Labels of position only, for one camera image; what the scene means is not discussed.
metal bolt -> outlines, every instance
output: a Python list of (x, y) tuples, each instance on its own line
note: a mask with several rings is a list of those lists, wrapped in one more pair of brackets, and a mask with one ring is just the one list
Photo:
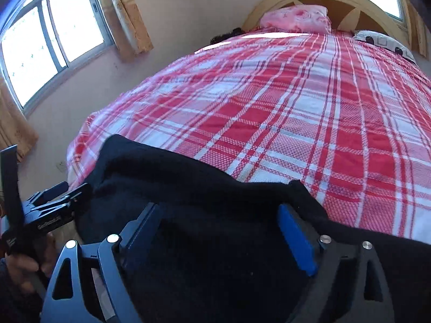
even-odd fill
[(76, 240), (72, 239), (66, 243), (66, 248), (73, 249), (75, 247), (75, 245), (76, 245)]
[(106, 240), (108, 241), (108, 243), (117, 243), (119, 239), (120, 237), (118, 236), (118, 234), (111, 234)]
[(322, 235), (320, 236), (319, 240), (323, 243), (323, 244), (330, 244), (330, 242), (332, 241), (330, 236), (327, 235)]
[(373, 249), (373, 245), (369, 241), (365, 241), (362, 243), (364, 249), (371, 250)]

black fabric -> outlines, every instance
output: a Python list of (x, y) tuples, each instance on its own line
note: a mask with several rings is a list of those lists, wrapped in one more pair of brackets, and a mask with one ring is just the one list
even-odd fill
[(330, 221), (299, 181), (242, 183), (207, 164), (115, 135), (86, 182), (93, 198), (76, 221), (87, 243), (121, 232), (149, 201), (165, 210), (147, 262), (127, 277), (145, 322), (285, 322), (308, 278), (277, 226), (283, 202), (319, 234), (339, 243), (373, 243), (396, 322), (431, 317), (431, 247)]

bedspread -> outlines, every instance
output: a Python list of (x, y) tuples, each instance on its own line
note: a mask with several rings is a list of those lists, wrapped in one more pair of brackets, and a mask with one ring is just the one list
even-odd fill
[(431, 243), (430, 87), (346, 34), (261, 30), (178, 59), (90, 115), (68, 182), (121, 134), (240, 181), (299, 179), (335, 221)]

pink pillow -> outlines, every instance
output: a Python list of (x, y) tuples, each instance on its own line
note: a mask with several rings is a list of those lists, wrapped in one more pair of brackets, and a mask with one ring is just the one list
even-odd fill
[(296, 5), (266, 12), (260, 27), (276, 27), (293, 33), (331, 33), (328, 9), (319, 5)]

sleeve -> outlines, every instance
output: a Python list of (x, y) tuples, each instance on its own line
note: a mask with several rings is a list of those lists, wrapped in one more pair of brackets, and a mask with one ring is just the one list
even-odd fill
[(24, 295), (12, 283), (5, 259), (0, 259), (0, 316), (5, 323), (38, 323), (42, 299), (37, 294)]

